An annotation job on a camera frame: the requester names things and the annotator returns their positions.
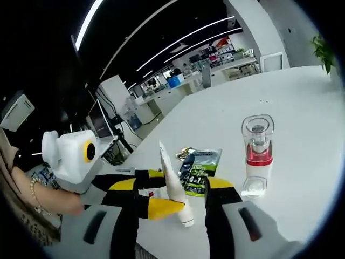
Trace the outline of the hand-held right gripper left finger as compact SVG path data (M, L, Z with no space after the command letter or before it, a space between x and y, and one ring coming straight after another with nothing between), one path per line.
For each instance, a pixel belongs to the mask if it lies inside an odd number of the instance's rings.
M63 219L57 258L135 258L137 191L112 190L124 176L97 176L81 198L83 211Z

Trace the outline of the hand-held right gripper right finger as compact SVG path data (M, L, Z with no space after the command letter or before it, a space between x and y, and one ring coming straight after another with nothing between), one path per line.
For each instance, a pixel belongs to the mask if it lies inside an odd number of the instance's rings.
M273 258L282 247L276 222L226 180L206 178L205 210L210 258Z

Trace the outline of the person's left hand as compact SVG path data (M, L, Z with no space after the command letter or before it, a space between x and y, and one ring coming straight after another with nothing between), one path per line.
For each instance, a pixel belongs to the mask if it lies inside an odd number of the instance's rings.
M50 212L77 215L84 210L84 205L79 194L60 189L49 191L46 208Z

